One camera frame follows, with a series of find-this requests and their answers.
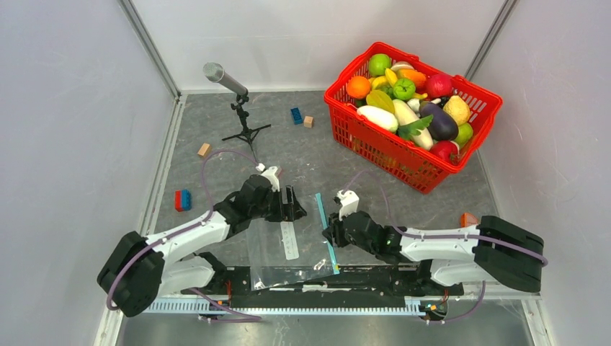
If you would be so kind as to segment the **orange fruit toy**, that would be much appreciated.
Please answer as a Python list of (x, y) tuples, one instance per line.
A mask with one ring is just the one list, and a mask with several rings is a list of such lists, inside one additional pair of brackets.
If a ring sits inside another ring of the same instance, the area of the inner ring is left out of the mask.
[(353, 76), (347, 83), (346, 91), (354, 99), (364, 99), (371, 91), (371, 83), (364, 76)]

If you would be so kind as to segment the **orange slice toy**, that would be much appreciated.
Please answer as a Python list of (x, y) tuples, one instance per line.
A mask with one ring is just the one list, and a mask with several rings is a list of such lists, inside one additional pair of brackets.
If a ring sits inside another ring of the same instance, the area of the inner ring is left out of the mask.
[(469, 226), (478, 225), (478, 224), (479, 224), (478, 218), (470, 213), (464, 213), (460, 217), (460, 225), (462, 227), (469, 227)]

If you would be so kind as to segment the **purple eggplant toy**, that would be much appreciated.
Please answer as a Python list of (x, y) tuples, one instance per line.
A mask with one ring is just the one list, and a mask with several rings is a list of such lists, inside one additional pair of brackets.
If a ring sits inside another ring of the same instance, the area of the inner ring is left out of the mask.
[(458, 124), (441, 107), (426, 102), (419, 107), (420, 117), (432, 116), (428, 131), (436, 141), (454, 141), (459, 133)]

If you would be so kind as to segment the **clear zip top bag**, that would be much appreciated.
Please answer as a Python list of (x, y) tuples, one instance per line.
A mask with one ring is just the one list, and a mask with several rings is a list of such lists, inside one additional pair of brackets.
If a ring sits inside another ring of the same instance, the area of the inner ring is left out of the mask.
[(246, 232), (252, 290), (339, 274), (334, 250), (322, 235), (326, 223), (320, 195), (299, 197), (298, 202), (303, 217), (279, 223), (255, 220)]

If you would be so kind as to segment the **green apple toy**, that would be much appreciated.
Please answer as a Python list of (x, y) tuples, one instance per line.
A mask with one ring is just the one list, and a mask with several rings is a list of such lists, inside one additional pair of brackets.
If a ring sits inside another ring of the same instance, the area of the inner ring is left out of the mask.
[(385, 70), (391, 68), (392, 64), (392, 59), (388, 55), (377, 53), (370, 57), (367, 67), (371, 77), (378, 77), (383, 76)]

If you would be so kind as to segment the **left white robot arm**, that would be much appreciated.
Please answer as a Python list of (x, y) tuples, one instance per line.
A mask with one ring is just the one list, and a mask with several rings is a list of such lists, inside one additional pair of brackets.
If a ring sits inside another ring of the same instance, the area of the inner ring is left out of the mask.
[(292, 222), (307, 216), (294, 189), (265, 174), (251, 175), (241, 189), (215, 203), (200, 217), (150, 237), (125, 234), (97, 276), (110, 311), (126, 317), (145, 311), (159, 296), (191, 288), (219, 293), (226, 274), (214, 257), (195, 251), (245, 231), (256, 219)]

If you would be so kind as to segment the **wooden block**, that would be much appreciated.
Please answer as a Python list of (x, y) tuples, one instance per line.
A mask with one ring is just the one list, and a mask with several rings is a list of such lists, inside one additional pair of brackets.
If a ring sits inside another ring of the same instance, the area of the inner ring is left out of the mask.
[(209, 143), (203, 143), (199, 150), (197, 151), (197, 155), (201, 158), (205, 158), (211, 152), (211, 145)]

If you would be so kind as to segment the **yellow lemon toy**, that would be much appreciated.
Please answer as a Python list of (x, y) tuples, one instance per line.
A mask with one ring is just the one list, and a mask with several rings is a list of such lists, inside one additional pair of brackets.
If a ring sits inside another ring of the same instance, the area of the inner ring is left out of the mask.
[(456, 122), (458, 126), (468, 122), (471, 111), (468, 104), (458, 95), (453, 95), (445, 103), (443, 110)]

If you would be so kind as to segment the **green pear toy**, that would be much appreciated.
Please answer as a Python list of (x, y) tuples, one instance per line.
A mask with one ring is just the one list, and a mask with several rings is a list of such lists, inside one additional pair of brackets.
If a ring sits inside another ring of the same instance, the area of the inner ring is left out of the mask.
[(473, 128), (470, 123), (463, 123), (458, 126), (458, 134), (456, 138), (453, 140), (459, 145), (460, 148), (464, 147), (464, 145), (473, 137)]

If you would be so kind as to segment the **red apple toy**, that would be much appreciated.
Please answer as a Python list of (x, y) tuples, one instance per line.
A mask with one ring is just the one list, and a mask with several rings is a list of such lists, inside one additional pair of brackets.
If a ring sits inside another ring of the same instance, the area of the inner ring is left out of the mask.
[(452, 77), (447, 74), (435, 74), (427, 78), (425, 91), (431, 99), (446, 97), (452, 94)]

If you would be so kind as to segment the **small wooden cube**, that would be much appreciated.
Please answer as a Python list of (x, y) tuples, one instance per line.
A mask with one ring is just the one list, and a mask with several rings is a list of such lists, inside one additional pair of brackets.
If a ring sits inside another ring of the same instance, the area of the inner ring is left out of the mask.
[(312, 128), (314, 124), (314, 118), (311, 116), (306, 116), (303, 120), (303, 124), (307, 128)]

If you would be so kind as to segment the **yellow banana toy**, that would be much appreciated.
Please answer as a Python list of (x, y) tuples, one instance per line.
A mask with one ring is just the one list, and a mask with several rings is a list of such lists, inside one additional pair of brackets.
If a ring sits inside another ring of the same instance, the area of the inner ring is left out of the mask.
[(370, 85), (372, 90), (383, 89), (385, 87), (393, 87), (397, 81), (396, 73), (392, 69), (386, 68), (382, 76), (377, 76), (370, 80)]

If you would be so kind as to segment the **grey microphone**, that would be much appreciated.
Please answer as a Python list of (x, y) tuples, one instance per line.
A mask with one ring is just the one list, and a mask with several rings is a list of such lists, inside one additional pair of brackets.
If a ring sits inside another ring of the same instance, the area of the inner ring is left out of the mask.
[(222, 87), (241, 97), (248, 94), (248, 89), (230, 76), (219, 63), (208, 62), (203, 66), (202, 70), (210, 82), (220, 84)]

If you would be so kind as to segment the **white cucumber toy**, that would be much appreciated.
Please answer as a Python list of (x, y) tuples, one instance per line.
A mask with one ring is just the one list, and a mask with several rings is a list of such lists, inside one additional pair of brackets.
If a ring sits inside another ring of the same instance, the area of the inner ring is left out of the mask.
[(390, 133), (398, 130), (399, 124), (395, 115), (387, 110), (365, 105), (357, 108), (357, 114)]

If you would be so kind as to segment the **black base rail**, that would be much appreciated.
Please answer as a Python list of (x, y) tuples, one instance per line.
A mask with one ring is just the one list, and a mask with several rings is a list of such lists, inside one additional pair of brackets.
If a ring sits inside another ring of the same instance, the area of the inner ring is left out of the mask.
[(255, 288), (250, 268), (221, 270), (198, 289), (211, 298), (228, 296), (234, 308), (390, 308), (405, 297), (461, 296), (461, 284), (446, 288), (418, 265), (345, 265), (330, 275), (271, 288)]

